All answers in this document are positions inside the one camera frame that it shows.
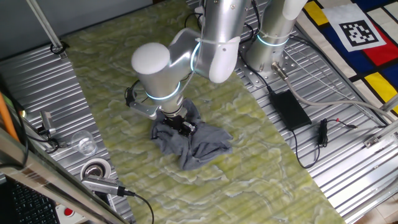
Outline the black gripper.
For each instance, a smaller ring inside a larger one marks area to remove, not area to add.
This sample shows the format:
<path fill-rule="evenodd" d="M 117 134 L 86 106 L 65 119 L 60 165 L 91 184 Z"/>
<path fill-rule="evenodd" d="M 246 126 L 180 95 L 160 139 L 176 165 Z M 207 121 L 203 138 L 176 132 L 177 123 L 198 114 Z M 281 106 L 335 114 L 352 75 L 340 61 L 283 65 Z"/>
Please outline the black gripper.
<path fill-rule="evenodd" d="M 194 123 L 186 121 L 180 115 L 177 115 L 175 117 L 166 116 L 163 119 L 163 123 L 167 126 L 170 126 L 172 129 L 177 130 L 178 133 L 183 136 L 189 136 L 196 131 L 196 125 Z"/>

